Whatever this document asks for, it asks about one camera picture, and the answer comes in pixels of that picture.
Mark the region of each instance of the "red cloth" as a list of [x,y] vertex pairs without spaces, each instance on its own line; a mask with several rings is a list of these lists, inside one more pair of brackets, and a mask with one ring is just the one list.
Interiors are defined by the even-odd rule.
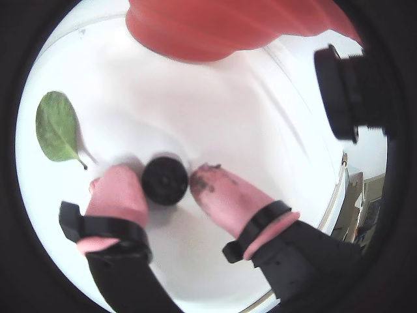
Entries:
[[215,61],[280,35],[328,29],[359,40],[333,0],[130,0],[126,24],[144,46],[184,61]]

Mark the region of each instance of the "leaf stem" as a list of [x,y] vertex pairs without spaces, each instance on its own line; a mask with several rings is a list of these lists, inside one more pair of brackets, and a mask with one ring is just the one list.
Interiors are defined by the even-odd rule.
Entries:
[[84,163],[80,158],[78,160],[81,163],[81,165],[84,166],[84,170],[87,171],[89,167],[86,165],[86,163]]

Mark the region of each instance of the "pink silicone fingertip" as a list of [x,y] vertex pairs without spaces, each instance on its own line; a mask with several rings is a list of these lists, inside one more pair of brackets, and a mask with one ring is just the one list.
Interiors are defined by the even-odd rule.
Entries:
[[190,190],[211,220],[234,238],[260,208],[274,201],[243,178],[207,164],[192,174]]
[[[93,192],[85,215],[110,216],[131,220],[143,228],[148,222],[148,208],[139,179],[128,166],[113,166],[100,179],[91,182]],[[84,254],[114,245],[116,238],[88,237],[77,242]]]

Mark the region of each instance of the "black cap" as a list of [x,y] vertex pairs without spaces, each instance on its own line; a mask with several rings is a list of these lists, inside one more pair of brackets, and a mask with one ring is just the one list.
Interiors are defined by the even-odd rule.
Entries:
[[149,199],[160,205],[175,205],[188,188],[188,174],[184,166],[173,158],[155,158],[142,175],[142,188]]
[[363,54],[341,59],[329,45],[315,52],[314,61],[324,108],[337,139],[356,143],[359,126],[392,133],[390,84],[372,57]]

